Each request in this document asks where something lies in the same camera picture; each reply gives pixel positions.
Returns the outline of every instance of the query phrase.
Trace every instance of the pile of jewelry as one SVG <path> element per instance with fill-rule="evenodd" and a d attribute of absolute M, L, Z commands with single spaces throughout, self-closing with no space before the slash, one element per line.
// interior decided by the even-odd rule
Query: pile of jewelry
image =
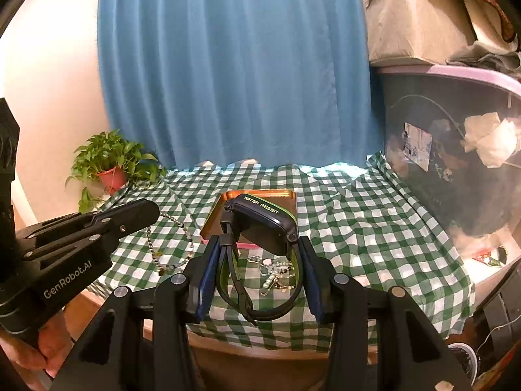
<path fill-rule="evenodd" d="M 150 226 L 147 227 L 147 241 L 148 241 L 148 249 L 150 250 L 150 254 L 152 255 L 152 260 L 156 264 L 157 268 L 159 269 L 159 275 L 163 276 L 166 274 L 173 274 L 175 269 L 182 268 L 188 261 L 193 257 L 193 251 L 194 251 L 194 243 L 192 236 L 187 230 L 187 227 L 184 225 L 183 222 L 180 222 L 178 219 L 176 219 L 173 216 L 170 216 L 167 213 L 163 213 L 160 211 L 160 215 L 163 217 L 166 217 L 167 219 L 170 219 L 172 222 L 174 222 L 179 228 L 182 228 L 184 231 L 184 236 L 187 238 L 189 243 L 188 248 L 188 256 L 186 259 L 182 260 L 180 264 L 178 265 L 167 265 L 160 263 L 160 257 L 162 256 L 162 253 L 160 251 L 155 251 L 154 246 L 152 245 L 152 239 L 150 238 Z"/>
<path fill-rule="evenodd" d="M 260 290 L 262 296 L 266 296 L 271 287 L 282 292 L 295 288 L 293 285 L 283 285 L 281 283 L 281 279 L 295 278 L 293 264 L 289 260 L 283 259 L 275 262 L 271 258 L 263 260 L 260 256 L 250 256 L 248 257 L 248 262 L 258 264 L 261 277 L 267 277 Z"/>

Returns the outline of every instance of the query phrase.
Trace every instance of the red flower pot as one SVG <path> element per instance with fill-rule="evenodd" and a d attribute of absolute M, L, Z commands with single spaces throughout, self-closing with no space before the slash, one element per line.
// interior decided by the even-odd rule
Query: red flower pot
<path fill-rule="evenodd" d="M 106 172 L 98 173 L 97 175 L 105 187 L 105 191 L 107 191 L 111 196 L 125 185 L 128 180 L 127 174 L 123 172 L 119 166 Z"/>

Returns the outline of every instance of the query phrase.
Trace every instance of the tray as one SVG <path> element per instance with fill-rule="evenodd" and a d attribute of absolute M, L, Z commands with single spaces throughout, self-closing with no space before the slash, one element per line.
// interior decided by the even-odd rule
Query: tray
<path fill-rule="evenodd" d="M 207 244 L 208 240 L 212 235 L 220 235 L 222 234 L 222 229 L 220 225 L 221 214 L 223 211 L 223 204 L 225 201 L 235 198 L 242 193 L 250 194 L 251 196 L 261 197 L 278 206 L 282 207 L 289 211 L 292 215 L 295 216 L 296 219 L 296 194 L 295 191 L 292 190 L 233 190 L 226 191 L 221 194 L 221 197 L 217 200 L 217 203 L 214 204 L 214 208 L 208 215 L 206 222 L 204 223 L 203 228 L 201 229 L 201 239 Z M 257 249 L 258 245 L 248 241 L 243 236 L 239 237 L 239 242 L 237 243 L 237 248 L 240 249 Z"/>

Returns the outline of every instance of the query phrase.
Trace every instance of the green and white tablecloth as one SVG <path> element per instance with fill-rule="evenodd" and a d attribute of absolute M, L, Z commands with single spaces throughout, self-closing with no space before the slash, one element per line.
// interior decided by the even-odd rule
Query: green and white tablecloth
<path fill-rule="evenodd" d="M 474 286 L 445 231 L 405 188 L 380 153 L 369 159 L 367 171 L 356 180 L 345 164 L 326 168 L 288 165 L 196 167 L 170 171 L 153 188 L 131 189 L 118 204 L 136 198 L 155 201 L 162 211 L 179 218 L 202 252 L 199 231 L 221 193 L 234 189 L 288 188 L 296 192 L 299 233 L 308 235 L 319 256 L 329 258 L 338 272 L 364 286 L 387 290 L 405 287 L 443 337 L 460 333 L 471 315 Z M 110 200 L 105 207 L 110 207 Z M 183 231 L 160 217 L 152 227 L 161 263 L 179 264 L 188 254 Z M 264 279 L 247 257 L 271 256 L 263 250 L 242 250 L 240 274 L 256 308 L 272 308 L 287 298 L 280 290 L 260 295 Z M 132 289 L 160 281 L 148 252 L 145 230 L 121 241 L 113 266 L 90 290 L 107 297 L 117 286 Z M 248 323 L 215 294 L 207 319 L 188 328 L 198 335 L 244 346 L 268 349 L 327 351 L 331 328 L 318 326 L 302 290 L 296 305 L 273 322 Z"/>

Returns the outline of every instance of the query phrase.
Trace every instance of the blue curtain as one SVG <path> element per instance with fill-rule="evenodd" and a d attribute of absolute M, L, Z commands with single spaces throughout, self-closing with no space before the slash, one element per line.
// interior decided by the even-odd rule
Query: blue curtain
<path fill-rule="evenodd" d="M 383 145 L 360 0 L 100 0 L 98 55 L 111 126 L 169 167 Z"/>

